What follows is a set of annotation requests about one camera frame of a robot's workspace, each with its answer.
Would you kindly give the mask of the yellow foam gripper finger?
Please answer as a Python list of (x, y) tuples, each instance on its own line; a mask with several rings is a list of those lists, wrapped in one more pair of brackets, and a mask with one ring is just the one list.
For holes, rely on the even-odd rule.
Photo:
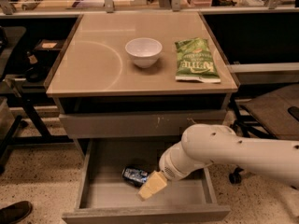
[(152, 172), (147, 181), (141, 186), (138, 197), (145, 201), (167, 186), (167, 179), (162, 172)]

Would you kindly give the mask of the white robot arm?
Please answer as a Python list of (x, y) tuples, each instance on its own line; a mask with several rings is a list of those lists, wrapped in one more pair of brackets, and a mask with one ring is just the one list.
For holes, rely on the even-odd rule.
[(264, 175), (299, 187), (298, 143), (292, 140), (247, 138), (224, 125), (194, 124), (179, 142), (168, 148), (138, 192), (147, 200), (167, 186), (169, 181), (187, 177), (211, 164), (234, 164), (254, 174)]

